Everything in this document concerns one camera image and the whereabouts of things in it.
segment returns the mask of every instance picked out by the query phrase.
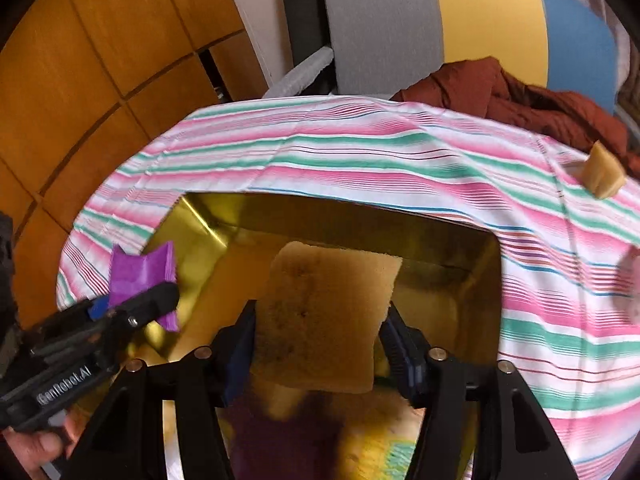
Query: white wall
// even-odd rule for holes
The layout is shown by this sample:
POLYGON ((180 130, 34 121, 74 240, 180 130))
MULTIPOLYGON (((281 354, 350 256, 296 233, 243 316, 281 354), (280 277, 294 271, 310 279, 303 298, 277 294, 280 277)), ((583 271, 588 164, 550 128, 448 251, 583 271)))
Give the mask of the white wall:
POLYGON ((293 66, 282 0, 235 0, 271 86, 293 66))

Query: small sponge piece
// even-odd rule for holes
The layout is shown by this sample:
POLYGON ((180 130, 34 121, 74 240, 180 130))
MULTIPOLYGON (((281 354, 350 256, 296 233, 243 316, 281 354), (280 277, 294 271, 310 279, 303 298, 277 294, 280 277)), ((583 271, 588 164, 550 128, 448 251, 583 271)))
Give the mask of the small sponge piece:
POLYGON ((625 168, 599 140, 593 145, 581 176, 582 185, 596 198, 614 196, 626 180, 625 168))
POLYGON ((402 260, 287 244, 255 306, 255 375, 289 388, 364 393, 402 260))

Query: human hand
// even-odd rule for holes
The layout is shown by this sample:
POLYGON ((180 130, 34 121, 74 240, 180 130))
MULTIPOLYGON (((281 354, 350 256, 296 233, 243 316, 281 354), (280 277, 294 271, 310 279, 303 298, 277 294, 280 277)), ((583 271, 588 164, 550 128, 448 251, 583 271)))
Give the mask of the human hand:
POLYGON ((57 459, 63 452, 69 457, 80 439, 85 423, 85 418, 79 413, 71 412, 67 415, 64 429, 70 444, 66 447, 59 436, 49 431, 25 434, 16 433, 9 428, 2 432, 2 436, 28 475, 33 480, 46 480, 41 466, 57 459))

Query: pink and green stripes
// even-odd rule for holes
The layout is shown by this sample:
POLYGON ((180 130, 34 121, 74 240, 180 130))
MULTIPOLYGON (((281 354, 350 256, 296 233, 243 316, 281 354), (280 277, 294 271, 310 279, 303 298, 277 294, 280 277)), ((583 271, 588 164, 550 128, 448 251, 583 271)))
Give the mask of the pink and green stripes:
POLYGON ((599 480, 640 428, 640 327, 626 315, 625 271, 640 242, 640 187, 596 202, 565 170, 584 158, 420 104, 336 96, 204 108, 91 197, 63 250, 58 302, 104 292, 112 246, 140 251, 190 191, 320 196, 491 229, 500 353, 523 371, 581 479, 599 480))

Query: red garment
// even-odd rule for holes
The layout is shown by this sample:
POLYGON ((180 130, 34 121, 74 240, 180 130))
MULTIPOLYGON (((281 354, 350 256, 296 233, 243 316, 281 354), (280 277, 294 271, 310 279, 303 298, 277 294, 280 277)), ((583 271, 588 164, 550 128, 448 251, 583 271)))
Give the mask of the red garment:
POLYGON ((512 124, 585 153, 599 140, 631 176, 640 176, 640 156, 627 149, 628 133, 622 122, 577 92, 525 85, 493 57, 447 63, 391 99, 512 124))

